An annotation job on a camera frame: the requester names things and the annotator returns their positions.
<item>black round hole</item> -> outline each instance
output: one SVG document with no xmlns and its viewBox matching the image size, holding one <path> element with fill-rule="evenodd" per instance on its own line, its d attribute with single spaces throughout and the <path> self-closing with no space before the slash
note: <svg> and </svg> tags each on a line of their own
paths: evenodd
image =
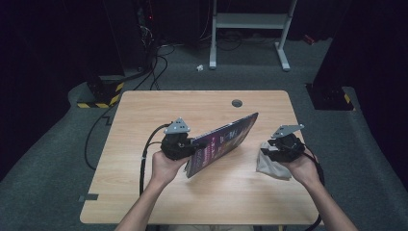
<svg viewBox="0 0 408 231">
<path fill-rule="evenodd" d="M 232 101 L 232 106 L 239 108 L 240 106 L 242 106 L 242 101 L 240 99 L 234 99 Z"/>
</svg>

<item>wooden table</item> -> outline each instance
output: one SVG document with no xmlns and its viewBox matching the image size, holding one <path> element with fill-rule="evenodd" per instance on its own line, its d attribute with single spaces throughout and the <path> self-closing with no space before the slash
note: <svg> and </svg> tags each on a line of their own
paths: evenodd
<svg viewBox="0 0 408 231">
<path fill-rule="evenodd" d="M 242 106 L 232 106 L 240 99 Z M 318 211 L 295 180 L 277 180 L 256 172 L 261 142 L 281 124 L 297 124 L 289 96 L 281 90 L 127 91 L 120 100 L 89 189 L 83 223 L 119 223 L 139 197 L 140 157 L 150 134 L 178 117 L 195 137 L 258 112 L 246 140 L 191 179 L 180 172 L 160 196 L 151 224 L 312 224 Z M 153 141 L 161 141 L 160 131 Z M 151 175 L 148 149 L 145 184 Z"/>
</svg>

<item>gray carpet floor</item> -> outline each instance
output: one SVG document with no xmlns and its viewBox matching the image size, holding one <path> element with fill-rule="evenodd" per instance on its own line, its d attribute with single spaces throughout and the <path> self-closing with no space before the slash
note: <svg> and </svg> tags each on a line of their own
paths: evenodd
<svg viewBox="0 0 408 231">
<path fill-rule="evenodd" d="M 220 42 L 220 48 L 237 44 Z M 370 134 L 352 88 L 344 88 L 355 111 L 317 111 L 305 83 L 312 83 L 330 40 L 313 46 L 287 41 L 291 71 L 281 69 L 270 40 L 244 42 L 232 51 L 218 49 L 217 70 L 208 69 L 209 48 L 168 46 L 160 49 L 168 67 L 160 90 L 285 90 L 302 134 L 325 172 L 326 188 L 361 230 L 408 230 L 408 193 Z M 204 65 L 204 70 L 196 67 Z M 156 75 L 166 66 L 159 59 Z M 132 90 L 142 78 L 125 83 Z M 138 90 L 149 90 L 147 79 Z M 84 161 L 85 140 L 105 109 L 79 109 L 76 100 L 85 88 L 74 88 L 71 109 L 20 159 L 0 185 L 0 230 L 113 230 L 114 224 L 84 224 L 79 220 L 94 172 Z M 115 117 L 115 109 L 108 116 Z M 109 134 L 105 119 L 89 139 L 89 161 L 96 166 Z M 305 226 L 288 226 L 303 230 Z M 263 230 L 277 230 L 265 226 Z"/>
</svg>

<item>person's right arm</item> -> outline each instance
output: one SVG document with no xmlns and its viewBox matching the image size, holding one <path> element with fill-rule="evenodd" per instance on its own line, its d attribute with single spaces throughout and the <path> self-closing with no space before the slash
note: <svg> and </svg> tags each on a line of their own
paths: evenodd
<svg viewBox="0 0 408 231">
<path fill-rule="evenodd" d="M 312 156 L 309 150 L 305 153 Z M 293 178 L 302 184 L 312 197 L 327 230 L 358 230 L 321 184 L 315 164 L 301 156 L 291 163 L 280 163 L 287 167 Z"/>
</svg>

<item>person's left arm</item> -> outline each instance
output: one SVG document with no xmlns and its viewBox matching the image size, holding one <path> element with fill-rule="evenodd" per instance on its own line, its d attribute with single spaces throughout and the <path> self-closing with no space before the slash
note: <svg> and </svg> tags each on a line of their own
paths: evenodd
<svg viewBox="0 0 408 231">
<path fill-rule="evenodd" d="M 160 194 L 175 178 L 179 168 L 188 159 L 172 161 L 162 151 L 156 152 L 153 155 L 153 170 L 150 182 L 116 230 L 144 231 Z"/>
</svg>

